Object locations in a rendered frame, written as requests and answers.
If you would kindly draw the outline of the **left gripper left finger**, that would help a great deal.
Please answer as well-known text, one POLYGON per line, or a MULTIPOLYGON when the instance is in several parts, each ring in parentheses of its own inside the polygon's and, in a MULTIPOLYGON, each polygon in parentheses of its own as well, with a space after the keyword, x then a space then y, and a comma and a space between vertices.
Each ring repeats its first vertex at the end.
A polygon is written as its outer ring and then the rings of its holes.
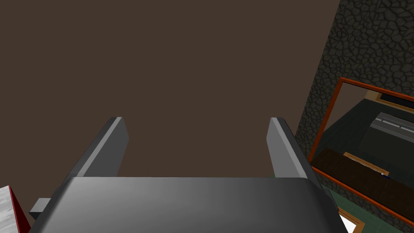
POLYGON ((124 119, 111 117, 67 177, 116 177, 128 141, 124 119))

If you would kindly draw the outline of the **red and white cabinet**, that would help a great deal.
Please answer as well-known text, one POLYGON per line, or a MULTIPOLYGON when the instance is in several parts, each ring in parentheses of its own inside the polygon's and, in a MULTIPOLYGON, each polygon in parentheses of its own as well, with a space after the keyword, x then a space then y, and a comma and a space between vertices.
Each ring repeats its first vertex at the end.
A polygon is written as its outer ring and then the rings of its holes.
POLYGON ((30 229, 11 186, 0 188, 0 233, 29 233, 30 229))

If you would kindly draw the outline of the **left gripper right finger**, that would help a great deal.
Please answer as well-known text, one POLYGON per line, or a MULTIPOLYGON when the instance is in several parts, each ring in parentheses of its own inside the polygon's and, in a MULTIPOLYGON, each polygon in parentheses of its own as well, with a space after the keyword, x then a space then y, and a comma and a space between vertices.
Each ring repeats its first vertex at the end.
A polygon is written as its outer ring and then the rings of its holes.
POLYGON ((266 136, 272 168, 277 178, 311 178, 311 166, 283 118, 270 119, 266 136))

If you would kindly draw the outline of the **orange framed mirror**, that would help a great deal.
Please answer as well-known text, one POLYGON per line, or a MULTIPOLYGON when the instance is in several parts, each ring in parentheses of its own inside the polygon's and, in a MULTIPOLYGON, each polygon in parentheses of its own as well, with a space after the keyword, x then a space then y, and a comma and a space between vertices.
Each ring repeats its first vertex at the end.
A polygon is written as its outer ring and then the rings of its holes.
POLYGON ((358 231, 414 233, 414 97, 340 78, 308 159, 358 231))

